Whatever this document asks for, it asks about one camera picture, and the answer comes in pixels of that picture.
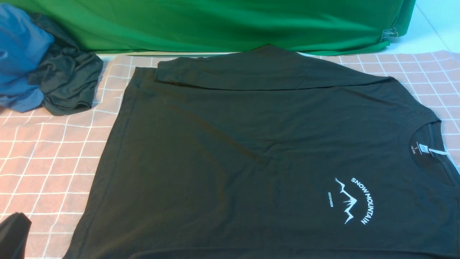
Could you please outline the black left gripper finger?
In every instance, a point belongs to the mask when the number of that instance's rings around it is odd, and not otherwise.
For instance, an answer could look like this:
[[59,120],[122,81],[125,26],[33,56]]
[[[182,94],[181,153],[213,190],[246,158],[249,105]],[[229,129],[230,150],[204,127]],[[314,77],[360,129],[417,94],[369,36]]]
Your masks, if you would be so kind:
[[31,221],[23,213],[13,213],[0,224],[0,258],[24,259]]

